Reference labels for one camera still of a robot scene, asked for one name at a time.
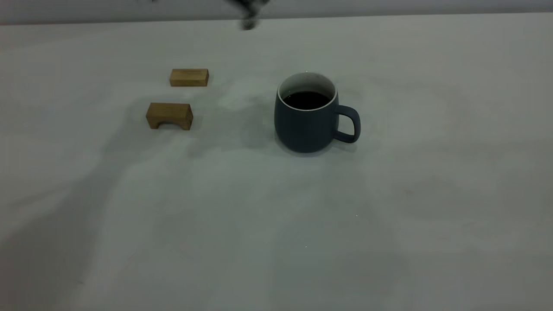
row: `mug handle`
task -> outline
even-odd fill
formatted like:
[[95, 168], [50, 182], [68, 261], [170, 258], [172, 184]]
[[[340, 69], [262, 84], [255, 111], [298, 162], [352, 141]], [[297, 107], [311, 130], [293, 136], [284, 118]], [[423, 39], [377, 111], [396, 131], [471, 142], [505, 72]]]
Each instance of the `mug handle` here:
[[338, 106], [336, 107], [336, 113], [346, 116], [350, 118], [351, 121], [353, 121], [353, 135], [336, 131], [336, 134], [334, 134], [334, 138], [346, 143], [356, 142], [357, 139], [359, 139], [359, 135], [361, 134], [361, 120], [359, 119], [359, 114], [357, 113], [357, 111], [350, 107]]

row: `dark blue mug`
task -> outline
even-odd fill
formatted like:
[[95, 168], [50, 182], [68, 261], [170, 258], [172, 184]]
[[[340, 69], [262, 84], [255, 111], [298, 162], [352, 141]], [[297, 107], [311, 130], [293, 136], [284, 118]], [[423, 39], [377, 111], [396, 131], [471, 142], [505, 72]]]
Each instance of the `dark blue mug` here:
[[[314, 92], [328, 98], [328, 103], [320, 107], [294, 105], [284, 100], [301, 92]], [[349, 117], [353, 121], [354, 134], [338, 131], [338, 115]], [[276, 94], [275, 129], [282, 143], [296, 152], [315, 152], [324, 149], [335, 138], [346, 143], [354, 143], [361, 134], [361, 120], [353, 108], [340, 106], [338, 91], [327, 77], [313, 72], [301, 72], [282, 82]]]

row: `wooden block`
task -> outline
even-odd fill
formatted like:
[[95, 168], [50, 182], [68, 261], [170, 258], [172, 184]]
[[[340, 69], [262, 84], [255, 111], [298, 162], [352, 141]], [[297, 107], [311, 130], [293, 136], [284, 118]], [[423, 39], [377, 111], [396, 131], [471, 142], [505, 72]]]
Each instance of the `wooden block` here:
[[169, 82], [171, 86], [207, 86], [207, 69], [173, 69]]
[[148, 108], [146, 119], [150, 128], [159, 128], [159, 125], [163, 123], [174, 123], [180, 125], [184, 130], [189, 130], [194, 116], [187, 103], [153, 102]]

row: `dark liquid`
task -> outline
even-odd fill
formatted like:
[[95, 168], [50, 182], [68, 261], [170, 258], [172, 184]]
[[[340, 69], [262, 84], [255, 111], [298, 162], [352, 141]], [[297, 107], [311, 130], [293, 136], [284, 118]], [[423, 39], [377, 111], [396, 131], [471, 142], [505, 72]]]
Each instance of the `dark liquid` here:
[[317, 92], [297, 92], [284, 99], [288, 106], [301, 110], [320, 108], [330, 102], [330, 98]]

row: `white table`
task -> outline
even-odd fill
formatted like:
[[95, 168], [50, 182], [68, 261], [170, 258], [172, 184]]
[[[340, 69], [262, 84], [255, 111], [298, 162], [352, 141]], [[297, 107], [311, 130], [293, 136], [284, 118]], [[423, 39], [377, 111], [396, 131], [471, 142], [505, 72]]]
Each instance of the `white table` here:
[[[553, 309], [552, 29], [0, 27], [0, 309]], [[209, 85], [170, 87], [172, 68]], [[357, 109], [356, 144], [275, 141], [277, 85], [302, 70]], [[190, 103], [192, 130], [150, 129], [153, 101]]]

